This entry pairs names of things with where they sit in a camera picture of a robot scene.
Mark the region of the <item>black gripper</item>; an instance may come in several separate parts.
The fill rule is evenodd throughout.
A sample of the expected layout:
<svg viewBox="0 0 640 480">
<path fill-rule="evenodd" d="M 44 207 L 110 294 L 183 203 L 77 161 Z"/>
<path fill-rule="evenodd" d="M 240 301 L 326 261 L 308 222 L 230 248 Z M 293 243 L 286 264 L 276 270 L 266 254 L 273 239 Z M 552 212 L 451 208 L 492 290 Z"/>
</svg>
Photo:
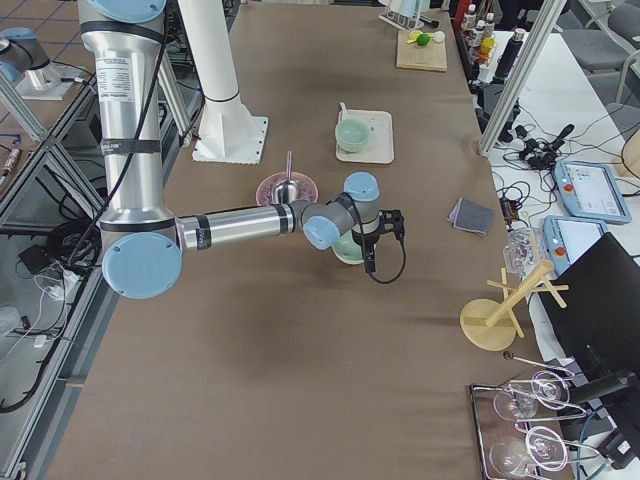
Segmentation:
<svg viewBox="0 0 640 480">
<path fill-rule="evenodd" d="M 401 245 L 404 244 L 404 216 L 400 210 L 380 210 L 374 220 L 357 223 L 357 243 L 362 249 L 367 273 L 376 272 L 375 245 L 386 234 L 393 234 Z"/>
</svg>

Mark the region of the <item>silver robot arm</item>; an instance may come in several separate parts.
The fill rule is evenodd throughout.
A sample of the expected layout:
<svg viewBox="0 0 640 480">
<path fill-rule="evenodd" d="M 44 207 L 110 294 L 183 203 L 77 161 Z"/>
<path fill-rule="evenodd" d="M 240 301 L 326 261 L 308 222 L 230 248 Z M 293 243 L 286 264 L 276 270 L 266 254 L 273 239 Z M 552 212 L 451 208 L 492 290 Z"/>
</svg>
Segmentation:
<svg viewBox="0 0 640 480">
<path fill-rule="evenodd" d="M 184 29 L 204 105 L 198 160 L 256 164 L 268 121 L 243 104 L 218 1 L 183 1 Z M 379 206 L 376 178 L 349 175 L 327 203 L 285 200 L 262 207 L 177 217 L 165 205 L 157 83 L 168 42 L 162 1 L 82 1 L 81 36 L 95 58 L 108 197 L 97 216 L 104 279 L 118 294 L 148 299 L 177 281 L 188 251 L 302 232 L 325 250 L 350 235 L 365 270 L 380 237 L 405 235 L 397 210 Z"/>
</svg>

